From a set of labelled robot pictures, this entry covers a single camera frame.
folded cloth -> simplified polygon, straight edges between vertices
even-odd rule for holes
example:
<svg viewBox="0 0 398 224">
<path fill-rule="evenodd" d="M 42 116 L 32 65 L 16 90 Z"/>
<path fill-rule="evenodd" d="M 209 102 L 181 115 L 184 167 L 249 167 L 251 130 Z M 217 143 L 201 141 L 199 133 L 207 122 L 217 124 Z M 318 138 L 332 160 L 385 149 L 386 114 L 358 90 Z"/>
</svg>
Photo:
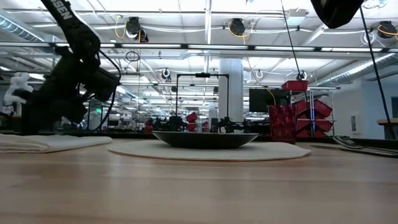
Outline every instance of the folded cloth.
<svg viewBox="0 0 398 224">
<path fill-rule="evenodd" d="M 47 153 L 111 143 L 109 137 L 16 136 L 0 134 L 0 153 Z"/>
</svg>

black bowl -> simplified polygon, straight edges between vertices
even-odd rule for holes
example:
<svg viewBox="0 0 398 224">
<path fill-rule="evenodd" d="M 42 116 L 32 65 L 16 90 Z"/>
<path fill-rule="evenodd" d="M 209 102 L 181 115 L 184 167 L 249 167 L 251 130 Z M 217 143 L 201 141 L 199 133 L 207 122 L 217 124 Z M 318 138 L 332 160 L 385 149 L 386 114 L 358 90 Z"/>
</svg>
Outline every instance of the black bowl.
<svg viewBox="0 0 398 224">
<path fill-rule="evenodd" d="M 183 133 L 153 131 L 154 136 L 174 147 L 188 149 L 236 149 L 258 137 L 255 133 Z"/>
</svg>

red cup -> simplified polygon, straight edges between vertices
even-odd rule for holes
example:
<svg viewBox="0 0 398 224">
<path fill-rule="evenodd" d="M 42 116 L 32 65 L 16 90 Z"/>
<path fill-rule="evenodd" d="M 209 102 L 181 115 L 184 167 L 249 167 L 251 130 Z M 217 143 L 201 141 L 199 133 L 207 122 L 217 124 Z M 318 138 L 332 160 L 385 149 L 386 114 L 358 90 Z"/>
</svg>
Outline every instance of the red cup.
<svg viewBox="0 0 398 224">
<path fill-rule="evenodd" d="M 270 106 L 269 121 L 273 141 L 296 143 L 297 107 L 295 105 Z"/>
</svg>

pillar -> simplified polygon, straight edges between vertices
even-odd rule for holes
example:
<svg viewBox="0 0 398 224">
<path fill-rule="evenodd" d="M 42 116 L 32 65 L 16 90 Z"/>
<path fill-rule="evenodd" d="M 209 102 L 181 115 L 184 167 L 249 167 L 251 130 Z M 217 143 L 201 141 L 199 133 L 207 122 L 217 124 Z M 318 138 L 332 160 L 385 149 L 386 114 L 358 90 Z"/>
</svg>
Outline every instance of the pillar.
<svg viewBox="0 0 398 224">
<path fill-rule="evenodd" d="M 240 58 L 221 58 L 219 74 L 229 74 L 229 110 L 231 121 L 243 121 L 243 65 Z M 227 116 L 228 79 L 218 79 L 218 117 Z"/>
</svg>

round white mat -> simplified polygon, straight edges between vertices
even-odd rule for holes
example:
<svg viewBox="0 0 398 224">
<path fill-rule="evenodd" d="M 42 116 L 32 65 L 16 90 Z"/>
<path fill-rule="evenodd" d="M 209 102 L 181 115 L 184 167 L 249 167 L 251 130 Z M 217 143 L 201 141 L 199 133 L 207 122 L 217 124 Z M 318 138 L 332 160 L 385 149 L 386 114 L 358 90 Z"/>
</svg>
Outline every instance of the round white mat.
<svg viewBox="0 0 398 224">
<path fill-rule="evenodd" d="M 237 149 L 184 149 L 158 140 L 111 144 L 108 150 L 129 156 L 204 161 L 263 161 L 293 159 L 311 150 L 282 142 L 249 143 Z"/>
</svg>

